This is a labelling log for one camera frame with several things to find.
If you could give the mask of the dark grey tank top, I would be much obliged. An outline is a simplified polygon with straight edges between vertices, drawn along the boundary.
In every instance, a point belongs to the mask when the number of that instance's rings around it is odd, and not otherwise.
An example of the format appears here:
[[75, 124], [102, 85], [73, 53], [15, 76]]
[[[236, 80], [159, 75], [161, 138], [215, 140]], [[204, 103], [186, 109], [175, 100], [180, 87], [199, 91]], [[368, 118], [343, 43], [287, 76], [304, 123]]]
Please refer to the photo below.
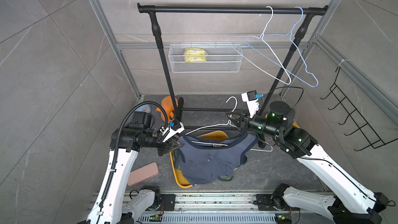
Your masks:
[[233, 177], [233, 172], [247, 162], [246, 153], [257, 144], [252, 134], [240, 134], [222, 141], [183, 135], [177, 151], [177, 161], [183, 177], [191, 185], [210, 184], [221, 177]]

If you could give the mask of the plain green tank top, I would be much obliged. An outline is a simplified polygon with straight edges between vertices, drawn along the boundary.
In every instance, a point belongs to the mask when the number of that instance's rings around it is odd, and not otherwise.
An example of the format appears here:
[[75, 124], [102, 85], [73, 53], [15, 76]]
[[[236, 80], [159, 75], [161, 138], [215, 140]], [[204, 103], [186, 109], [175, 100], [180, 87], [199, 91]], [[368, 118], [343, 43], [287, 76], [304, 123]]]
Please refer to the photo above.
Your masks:
[[218, 180], [219, 181], [232, 181], [233, 180], [233, 176], [219, 176]]

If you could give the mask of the light blue wire hanger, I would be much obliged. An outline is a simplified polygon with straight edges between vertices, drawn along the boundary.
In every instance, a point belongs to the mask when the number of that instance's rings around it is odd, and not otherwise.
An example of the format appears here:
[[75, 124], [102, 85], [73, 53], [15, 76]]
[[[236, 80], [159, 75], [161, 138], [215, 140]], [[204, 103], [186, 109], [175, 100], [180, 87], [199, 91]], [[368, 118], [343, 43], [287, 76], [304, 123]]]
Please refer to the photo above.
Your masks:
[[[266, 13], [271, 14], [271, 17], [265, 24], [265, 27], [261, 34], [259, 36], [253, 36], [250, 35], [249, 37], [254, 39], [254, 40], [260, 40], [263, 44], [265, 44], [269, 50], [272, 52], [274, 57], [276, 58], [277, 62], [275, 63], [280, 67], [280, 70], [276, 76], [271, 75], [270, 73], [266, 72], [259, 66], [257, 66], [255, 63], [250, 61], [246, 56], [243, 55], [243, 53], [239, 52], [239, 54], [246, 60], [248, 61], [251, 65], [253, 65], [255, 68], [259, 69], [266, 75], [272, 77], [274, 79], [274, 84], [272, 85], [272, 88], [275, 89], [277, 88], [277, 85], [279, 83], [283, 83], [285, 87], [289, 87], [292, 84], [293, 79], [299, 77], [295, 75], [293, 72], [287, 69], [288, 64], [290, 63], [291, 58], [293, 55], [298, 52], [300, 55], [301, 60], [304, 62], [305, 59], [299, 49], [299, 44], [301, 43], [303, 37], [306, 35], [309, 24], [311, 23], [312, 19], [315, 16], [322, 16], [325, 13], [324, 8], [301, 8], [299, 6], [296, 6], [294, 8], [273, 8], [271, 6], [266, 6], [264, 8]], [[266, 37], [268, 37], [268, 34], [265, 34], [268, 25], [270, 24], [271, 20], [273, 19], [272, 16], [275, 14], [282, 14], [282, 15], [300, 15], [299, 20], [292, 26], [290, 32], [288, 32], [286, 35], [280, 35], [281, 37], [287, 37], [289, 38], [289, 41], [291, 43], [289, 52], [287, 56], [285, 57], [284, 61], [281, 61], [279, 56], [274, 52], [272, 47], [269, 45], [269, 43], [265, 40]]]

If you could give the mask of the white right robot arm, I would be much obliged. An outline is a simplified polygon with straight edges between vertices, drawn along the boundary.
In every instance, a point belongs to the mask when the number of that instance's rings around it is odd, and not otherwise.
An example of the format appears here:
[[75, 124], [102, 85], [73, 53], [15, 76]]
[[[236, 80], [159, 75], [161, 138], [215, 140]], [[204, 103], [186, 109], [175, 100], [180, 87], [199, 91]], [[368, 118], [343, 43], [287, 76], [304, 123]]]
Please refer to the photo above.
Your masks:
[[227, 112], [241, 131], [271, 136], [275, 145], [305, 165], [333, 192], [332, 196], [298, 190], [280, 184], [272, 194], [273, 206], [300, 208], [326, 217], [336, 224], [380, 224], [380, 212], [389, 199], [372, 192], [338, 165], [307, 131], [293, 125], [295, 111], [285, 102], [272, 102], [266, 117], [250, 111]]

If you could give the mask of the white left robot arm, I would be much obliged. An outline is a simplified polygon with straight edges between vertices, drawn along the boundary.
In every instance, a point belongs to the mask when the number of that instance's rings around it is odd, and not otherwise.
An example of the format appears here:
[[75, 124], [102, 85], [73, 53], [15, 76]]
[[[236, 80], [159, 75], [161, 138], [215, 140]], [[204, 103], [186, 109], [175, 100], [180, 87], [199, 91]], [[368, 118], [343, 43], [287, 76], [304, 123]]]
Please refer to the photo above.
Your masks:
[[[153, 105], [165, 117], [163, 127], [153, 133], [151, 115], [139, 113], [144, 105]], [[134, 224], [148, 209], [163, 210], [164, 202], [157, 186], [143, 187], [126, 205], [123, 204], [130, 172], [142, 147], [155, 148], [162, 156], [182, 145], [174, 138], [184, 131], [177, 119], [169, 120], [165, 109], [157, 102], [146, 101], [135, 105], [113, 133], [107, 170], [96, 201], [85, 224]]]

